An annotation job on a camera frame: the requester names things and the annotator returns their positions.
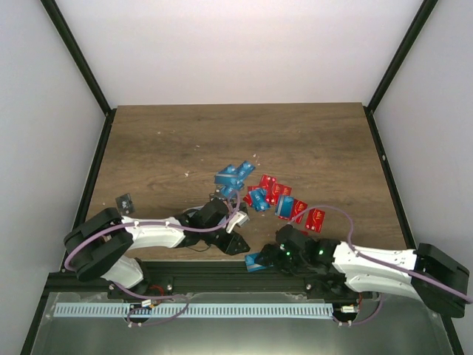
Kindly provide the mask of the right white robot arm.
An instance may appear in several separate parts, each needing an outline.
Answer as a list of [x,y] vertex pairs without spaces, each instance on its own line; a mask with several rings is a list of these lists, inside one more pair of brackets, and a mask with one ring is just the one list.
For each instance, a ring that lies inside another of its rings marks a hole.
[[439,248],[421,243],[416,249],[386,250],[350,245],[340,240],[314,239],[291,225],[276,232],[256,263],[286,274],[312,272],[325,278],[330,293],[375,292],[421,301],[451,318],[465,315],[469,270]]

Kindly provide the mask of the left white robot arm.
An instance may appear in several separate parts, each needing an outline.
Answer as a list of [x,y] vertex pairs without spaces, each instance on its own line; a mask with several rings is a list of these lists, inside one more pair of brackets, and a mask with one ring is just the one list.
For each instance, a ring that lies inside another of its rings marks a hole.
[[142,262],[126,256],[128,251],[183,249],[203,242],[229,256],[245,253],[250,247],[235,228],[248,219],[245,203],[219,198],[161,220],[131,218],[116,208],[106,208],[64,238],[64,267],[81,282],[101,278],[141,299],[150,292],[152,282]]

